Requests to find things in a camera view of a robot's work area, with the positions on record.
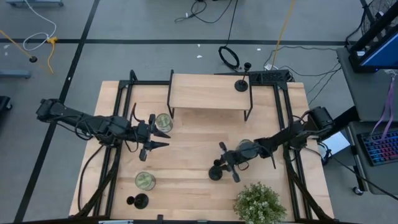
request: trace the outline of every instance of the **gray floor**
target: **gray floor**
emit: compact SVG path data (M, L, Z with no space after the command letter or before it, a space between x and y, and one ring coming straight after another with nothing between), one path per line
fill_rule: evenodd
M63 8L44 7L37 11L57 23L58 38L79 39L93 0L64 2ZM216 24L203 24L195 19L174 23L176 17L185 16L192 2L101 0L88 38L225 39L231 8ZM208 20L216 17L228 3L208 2L208 11L201 15ZM289 4L290 1L277 0L240 1L231 39L276 40ZM283 39L343 41L358 25L360 15L359 1L297 1ZM0 21L7 21L1 28L16 39L52 30L51 25L28 9L14 9L4 2L0 3ZM0 223L13 221L47 131L47 125L35 119L39 101L59 96L77 47L77 44L57 44L52 59L55 75L51 75L29 63L13 45L4 49L5 45L8 44L0 44L0 67L29 69L33 76L28 80L0 80L0 95L12 97L14 103L0 129ZM65 104L93 113L101 82L125 79L130 69L134 69L141 80L166 80L170 69L182 73L230 72L218 57L218 47L212 44L201 44L200 47L196 44L86 44ZM262 64L274 49L273 45L230 47L239 55L241 63L252 63L252 70L262 70ZM50 46L44 45L33 54L45 65L50 51ZM330 50L283 49L278 53L276 66L288 65L303 74L317 74L331 69L336 62L336 54ZM295 79L304 82L308 92L320 78L295 76ZM308 100L319 89L320 86L309 94ZM344 76L339 72L311 107L326 106L336 117L352 105ZM68 215L84 148L85 142L57 128L25 221ZM355 178L334 163L325 167L325 175L336 218L347 222L396 223L396 202L383 195L366 193L358 197L352 194Z

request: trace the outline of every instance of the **yellow cable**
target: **yellow cable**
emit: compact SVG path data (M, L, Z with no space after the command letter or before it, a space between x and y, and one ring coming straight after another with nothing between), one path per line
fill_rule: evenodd
M50 64L50 60L51 60L52 55L53 55L54 50L55 50L55 41L57 41L57 40L58 40L57 37L51 37L51 38L49 38L47 40L48 43L52 44L51 54L50 54L49 58L47 59L47 65L49 66L49 69L50 69L52 74L54 74L54 71L52 70L52 67L51 67L51 64Z
M24 54L26 54L26 56L28 56L29 58L33 58L33 57L34 57L34 56L32 56L30 53L28 53L28 52L26 52L24 49L22 49L22 47L20 47L14 40L12 40L11 37L9 37L3 30L0 30L0 33L1 33L3 36L5 36L9 41L11 41L15 46L17 46L17 48L18 48L21 52L23 52ZM39 66L40 66L41 68L43 68L44 70L46 70L45 67L44 67L42 64L40 64L40 63L37 63L37 64L39 64Z
M52 44L51 54L50 54L49 58L47 59L47 65L49 66L49 69L50 69L50 71L51 71L51 73L52 73L53 75L54 75L54 71L52 70L52 67L51 67L51 65L50 65L50 59L51 59L51 57L52 57L52 54L54 53L54 50L55 50L55 44Z
M26 52L22 47L20 47L14 40L12 40L3 30L0 30L0 33L5 36L9 41L11 41L15 46L19 48L22 52L24 52L29 58L33 57L28 52Z
M282 31L280 32L278 42L276 43L275 54L274 54L274 58L272 59L271 70L274 69L274 64L275 64L276 55L278 53L279 43L280 43L280 40L282 39L282 35L285 32L286 24L287 24L287 21L289 21L290 15L292 14L295 2L296 2L296 0L292 0L292 3L290 3L289 13L287 14L287 17L286 17L285 22L284 22L284 26L282 27Z

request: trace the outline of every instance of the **wooden platform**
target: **wooden platform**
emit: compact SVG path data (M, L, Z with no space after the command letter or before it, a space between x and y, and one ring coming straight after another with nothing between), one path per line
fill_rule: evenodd
M170 107L248 110L249 89L239 92L234 87L235 82L242 78L232 75L173 74Z
M117 86L118 82L103 82L95 114L112 114ZM167 85L134 85L130 108L136 102L136 115L145 120L151 113L167 113L167 93ZM279 131L273 89L254 86L252 93L254 108L246 122L241 119L239 110L179 109L174 117L174 128L168 133L171 139L153 138L155 141L169 142L170 146L154 149L146 162L139 160L139 150L131 153L123 146L111 218L155 220L158 214L163 214L165 220L238 220L232 209L237 194L245 184L260 181L280 195L279 200L287 209L286 221L294 221L281 147L274 154L276 170L269 158L257 157L250 161L247 170L238 171L242 180L238 184L234 183L231 174L227 172L217 182L208 178L208 169L213 165L213 160L220 157L220 141L225 142L228 149L234 149L242 139L272 136ZM302 83L289 83L289 94L294 115L300 116L308 110ZM98 147L97 140L88 142L82 164ZM308 147L317 149L317 144L309 141ZM98 186L103 155L104 150L88 165L83 181L82 203L88 201ZM305 150L302 150L301 155L308 191L326 214L333 217L319 156ZM141 171L153 174L156 186L145 192L150 200L148 207L138 210L128 205L126 199L144 192L134 183L135 176ZM77 212L77 190L78 187L70 214ZM108 191L105 190L101 214L104 213L107 196ZM304 217L299 193L298 201L301 217Z

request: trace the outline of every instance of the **wooden shelf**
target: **wooden shelf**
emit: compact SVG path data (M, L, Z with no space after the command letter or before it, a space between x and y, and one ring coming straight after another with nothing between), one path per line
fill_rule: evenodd
M251 89L235 90L234 84L243 76L172 74L171 108L250 110Z

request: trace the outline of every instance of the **white cable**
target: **white cable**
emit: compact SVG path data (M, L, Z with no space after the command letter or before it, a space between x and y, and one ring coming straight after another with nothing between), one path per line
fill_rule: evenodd
M33 34L33 35L29 36L28 38L26 38L26 39L24 40L24 42L22 43L23 48L24 48L26 51L31 51L31 50L36 50L36 49L38 49L38 48L41 47L49 38L51 38L51 37L54 35L55 31L57 30L57 25L56 25L53 21L51 21L51 20L49 20L49 19L46 19L45 17L43 17L43 16L41 16L39 13L37 13L35 10L33 10L32 6L30 6L30 4L27 2L27 0L24 0L24 2L28 5L29 9L32 10L32 12L34 12L34 14L36 14L36 15L39 16L40 18L44 19L45 21L51 22L51 23L54 25L54 31L51 33L51 35L48 35L48 34L46 34L45 32L38 32L38 33L36 33L36 34ZM46 39L45 39L41 44L39 44L38 46L36 46L36 47L34 47L34 48L32 48L32 49L26 48L25 44L26 44L26 42L27 42L29 39L31 39L31 38L34 37L34 36L41 35L41 34L44 34L44 35L46 36Z

